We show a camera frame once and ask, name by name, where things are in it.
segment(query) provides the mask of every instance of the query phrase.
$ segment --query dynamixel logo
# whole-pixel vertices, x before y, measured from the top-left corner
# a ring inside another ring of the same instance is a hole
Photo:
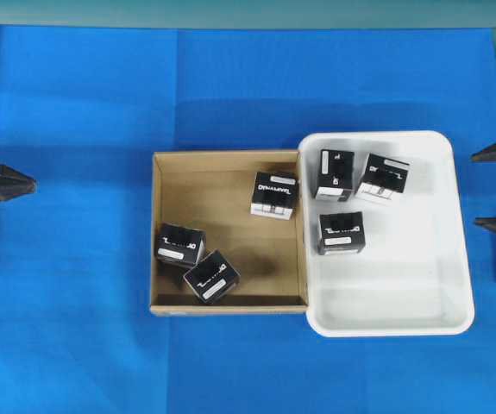
[[[334,235],[336,233],[354,233],[357,231],[361,231],[361,228],[359,226],[354,226],[352,229],[346,229],[346,230],[333,230],[332,228],[328,227],[326,230],[326,233],[329,235]]]
[[[290,189],[288,189],[288,188],[282,188],[282,187],[272,187],[272,186],[270,186],[270,185],[263,185],[263,184],[259,184],[259,185],[257,186],[257,189],[258,189],[258,190],[261,190],[261,191],[270,190],[270,191],[284,192],[284,193],[286,193],[286,194],[287,194],[287,195],[289,195],[289,196],[290,196],[290,195],[292,195],[292,194],[290,193]]]
[[[378,171],[377,166],[370,166],[368,169],[370,170],[371,173],[376,173]],[[399,174],[398,172],[389,171],[389,170],[384,170],[384,171],[394,175],[395,177],[397,177],[397,179],[403,179],[403,177],[401,177],[401,174]]]
[[[224,272],[227,268],[227,265],[225,265],[224,263],[219,267],[219,270],[217,271],[217,273],[215,273],[213,276],[211,276],[209,279],[207,279],[204,283],[202,282],[199,282],[196,286],[199,286],[199,287],[204,287],[205,285],[207,285],[208,283],[210,283],[214,278],[216,278],[219,274],[221,274],[222,272]]]
[[[196,243],[188,243],[185,246],[184,244],[171,243],[166,237],[163,237],[163,242],[165,242],[166,244],[177,246],[179,248],[191,248],[192,250],[196,250]]]

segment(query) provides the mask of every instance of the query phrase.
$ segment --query blue cloth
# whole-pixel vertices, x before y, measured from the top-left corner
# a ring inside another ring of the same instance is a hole
[[[459,336],[325,339],[304,315],[148,312],[151,153],[436,129],[455,150],[476,317]],[[490,30],[0,27],[0,412],[496,412]]]

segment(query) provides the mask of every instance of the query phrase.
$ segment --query black box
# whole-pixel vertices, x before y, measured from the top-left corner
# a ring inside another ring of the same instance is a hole
[[[205,304],[212,304],[238,284],[240,274],[215,250],[184,275]]]
[[[162,223],[156,236],[155,256],[181,267],[196,266],[205,252],[205,232]]]
[[[323,149],[320,152],[320,169],[315,199],[347,201],[353,192],[353,158],[351,151]]]
[[[365,247],[362,213],[323,214],[319,216],[319,254],[359,253]]]
[[[408,175],[406,162],[369,154],[355,196],[380,204],[395,203],[405,190]]]
[[[251,214],[289,220],[298,201],[298,181],[287,172],[258,172]]]

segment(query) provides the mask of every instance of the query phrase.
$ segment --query black cube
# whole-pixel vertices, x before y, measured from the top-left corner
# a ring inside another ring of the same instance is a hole
[[[366,244],[360,211],[319,216],[319,232],[319,254],[360,253]]]

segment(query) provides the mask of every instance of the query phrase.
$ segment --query blue surface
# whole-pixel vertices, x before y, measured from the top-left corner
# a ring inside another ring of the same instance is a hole
[[[151,153],[316,131],[452,141],[476,318],[460,336],[325,339],[305,316],[148,313]],[[0,412],[496,412],[489,30],[0,27]]]

